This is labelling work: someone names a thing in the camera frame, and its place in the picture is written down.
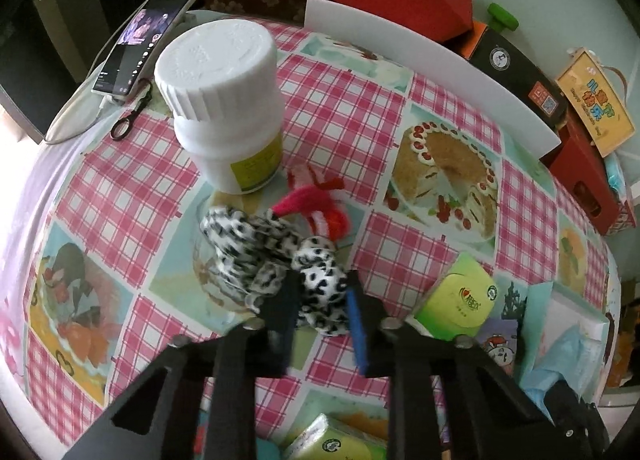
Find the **light blue face mask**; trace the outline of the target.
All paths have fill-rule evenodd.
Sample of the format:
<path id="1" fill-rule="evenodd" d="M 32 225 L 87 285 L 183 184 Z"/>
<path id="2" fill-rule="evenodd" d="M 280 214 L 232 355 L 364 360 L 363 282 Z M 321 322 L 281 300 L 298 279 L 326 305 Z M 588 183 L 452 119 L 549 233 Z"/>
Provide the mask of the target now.
<path id="1" fill-rule="evenodd" d="M 523 369 L 520 388 L 538 407 L 560 381 L 579 397 L 589 400 L 603 357 L 603 343 L 591 339 L 577 324 L 559 336 L 533 367 Z"/>

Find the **green tissue pack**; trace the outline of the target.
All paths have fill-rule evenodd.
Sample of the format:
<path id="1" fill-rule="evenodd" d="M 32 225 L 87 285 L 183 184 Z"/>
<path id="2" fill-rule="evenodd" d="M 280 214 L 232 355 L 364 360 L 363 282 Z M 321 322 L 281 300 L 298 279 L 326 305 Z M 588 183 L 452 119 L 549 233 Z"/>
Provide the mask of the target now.
<path id="1" fill-rule="evenodd" d="M 282 459 L 385 460 L 385 440 L 320 414 L 282 452 Z"/>
<path id="2" fill-rule="evenodd" d="M 474 338 L 492 309 L 498 288 L 483 266 L 467 253 L 460 253 L 436 281 L 406 323 L 424 336 L 451 341 L 456 336 Z"/>

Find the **leopard print scrunchie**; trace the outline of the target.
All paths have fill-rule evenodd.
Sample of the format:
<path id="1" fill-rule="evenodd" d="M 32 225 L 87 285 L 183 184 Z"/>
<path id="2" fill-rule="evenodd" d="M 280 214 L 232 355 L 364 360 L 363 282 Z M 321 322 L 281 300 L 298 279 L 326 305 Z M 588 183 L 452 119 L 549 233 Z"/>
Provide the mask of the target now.
<path id="1" fill-rule="evenodd" d="M 305 238 L 272 211 L 250 215 L 233 206 L 206 208 L 198 230 L 212 250 L 206 266 L 216 283 L 239 295 L 251 312 L 259 313 L 294 270 L 302 280 L 297 323 L 322 336 L 347 333 L 347 272 L 328 238 Z"/>

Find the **purple baby wipes pack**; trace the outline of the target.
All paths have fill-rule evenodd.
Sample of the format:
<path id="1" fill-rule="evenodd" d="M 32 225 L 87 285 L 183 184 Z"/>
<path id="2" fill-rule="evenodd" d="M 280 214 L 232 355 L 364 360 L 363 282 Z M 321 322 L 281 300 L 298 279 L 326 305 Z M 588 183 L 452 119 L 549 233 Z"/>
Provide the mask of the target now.
<path id="1" fill-rule="evenodd" d="M 523 361 L 526 346 L 517 319 L 488 318 L 476 336 L 480 347 L 509 376 Z"/>

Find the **patterned picture tablecloth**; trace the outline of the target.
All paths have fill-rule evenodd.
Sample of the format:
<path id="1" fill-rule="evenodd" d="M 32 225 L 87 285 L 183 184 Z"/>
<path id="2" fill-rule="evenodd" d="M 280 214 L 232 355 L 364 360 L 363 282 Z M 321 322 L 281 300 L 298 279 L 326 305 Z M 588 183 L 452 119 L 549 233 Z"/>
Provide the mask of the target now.
<path id="1" fill-rule="evenodd" d="M 1 264 L 1 394 L 69 445 L 173 336 L 222 336 L 302 275 L 290 370 L 259 380 L 258 433 L 319 416 L 386 429 L 387 382 L 356 369 L 347 281 L 409 318 L 521 320 L 549 282 L 612 314 L 613 258 L 567 189 L 498 123 L 413 71 L 272 22 L 282 130 L 209 185 L 159 92 L 28 194 Z"/>

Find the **blue wet wipes pack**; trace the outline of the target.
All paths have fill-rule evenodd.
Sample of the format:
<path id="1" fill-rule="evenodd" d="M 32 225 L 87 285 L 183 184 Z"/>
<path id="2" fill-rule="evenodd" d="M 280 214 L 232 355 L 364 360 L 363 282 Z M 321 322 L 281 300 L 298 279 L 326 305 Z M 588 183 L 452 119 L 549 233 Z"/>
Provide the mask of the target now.
<path id="1" fill-rule="evenodd" d="M 627 185 L 620 158 L 615 152 L 611 152 L 603 159 L 603 162 L 608 186 L 610 186 L 616 200 L 624 203 L 627 200 Z"/>

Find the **white pill bottle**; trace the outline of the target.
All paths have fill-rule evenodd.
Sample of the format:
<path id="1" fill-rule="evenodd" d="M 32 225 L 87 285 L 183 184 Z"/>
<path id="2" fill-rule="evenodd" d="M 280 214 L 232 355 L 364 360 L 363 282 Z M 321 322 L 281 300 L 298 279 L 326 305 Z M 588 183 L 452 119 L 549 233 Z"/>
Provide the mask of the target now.
<path id="1" fill-rule="evenodd" d="M 284 100 L 269 31 L 245 19 L 200 24 L 168 44 L 154 81 L 180 146 L 212 186 L 248 194 L 282 161 Z"/>

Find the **black long box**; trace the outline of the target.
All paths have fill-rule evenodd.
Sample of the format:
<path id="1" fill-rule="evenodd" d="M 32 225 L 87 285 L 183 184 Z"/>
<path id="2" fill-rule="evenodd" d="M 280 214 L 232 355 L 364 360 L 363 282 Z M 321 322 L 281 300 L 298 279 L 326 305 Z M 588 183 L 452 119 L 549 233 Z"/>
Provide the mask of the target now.
<path id="1" fill-rule="evenodd" d="M 562 90 L 488 24 L 473 21 L 459 54 L 516 96 L 552 130 L 563 120 L 568 101 Z"/>

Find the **wooden picture gift box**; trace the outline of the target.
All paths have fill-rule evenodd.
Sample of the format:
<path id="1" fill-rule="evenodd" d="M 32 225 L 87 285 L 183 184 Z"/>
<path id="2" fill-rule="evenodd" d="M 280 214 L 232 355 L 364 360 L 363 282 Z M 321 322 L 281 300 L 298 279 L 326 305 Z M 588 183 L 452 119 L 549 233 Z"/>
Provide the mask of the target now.
<path id="1" fill-rule="evenodd" d="M 570 51 L 570 62 L 556 84 L 585 125 L 602 157 L 636 134 L 626 105 L 628 83 L 620 70 L 604 66 L 592 50 Z"/>

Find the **white foam board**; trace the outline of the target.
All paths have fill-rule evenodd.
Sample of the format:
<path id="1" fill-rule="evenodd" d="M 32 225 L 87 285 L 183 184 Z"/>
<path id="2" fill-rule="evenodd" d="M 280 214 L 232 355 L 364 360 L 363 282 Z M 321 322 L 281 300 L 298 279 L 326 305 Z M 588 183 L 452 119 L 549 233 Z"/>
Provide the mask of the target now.
<path id="1" fill-rule="evenodd" d="M 494 120 L 534 157 L 561 139 L 521 99 L 448 48 L 385 18 L 326 0 L 307 0 L 306 29 L 351 42 L 422 74 Z"/>

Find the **green dumbbell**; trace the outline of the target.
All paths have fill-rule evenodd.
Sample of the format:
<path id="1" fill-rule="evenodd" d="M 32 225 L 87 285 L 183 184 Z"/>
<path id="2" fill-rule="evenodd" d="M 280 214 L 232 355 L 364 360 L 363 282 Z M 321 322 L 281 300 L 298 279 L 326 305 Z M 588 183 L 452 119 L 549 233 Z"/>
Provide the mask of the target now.
<path id="1" fill-rule="evenodd" d="M 520 23 L 518 20 L 505 8 L 497 3 L 490 3 L 487 7 L 489 15 L 488 27 L 491 30 L 501 33 L 505 30 L 514 32 L 518 30 Z"/>

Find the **smartphone on table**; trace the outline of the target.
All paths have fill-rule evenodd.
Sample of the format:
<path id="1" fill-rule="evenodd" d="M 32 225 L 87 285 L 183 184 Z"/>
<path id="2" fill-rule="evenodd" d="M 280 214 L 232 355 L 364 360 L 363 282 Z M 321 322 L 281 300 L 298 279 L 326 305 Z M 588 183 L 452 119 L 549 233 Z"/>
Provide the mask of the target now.
<path id="1" fill-rule="evenodd" d="M 127 99 L 157 60 L 175 26 L 196 0 L 147 0 L 119 35 L 96 76 L 92 90 Z"/>

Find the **black monitor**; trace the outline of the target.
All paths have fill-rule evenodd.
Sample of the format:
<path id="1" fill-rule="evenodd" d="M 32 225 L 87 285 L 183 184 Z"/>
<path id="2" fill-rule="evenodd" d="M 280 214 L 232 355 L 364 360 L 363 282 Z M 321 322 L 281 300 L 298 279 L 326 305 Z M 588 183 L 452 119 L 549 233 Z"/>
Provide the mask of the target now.
<path id="1" fill-rule="evenodd" d="M 39 142 L 111 33 L 101 0 L 1 0 L 1 109 Z"/>

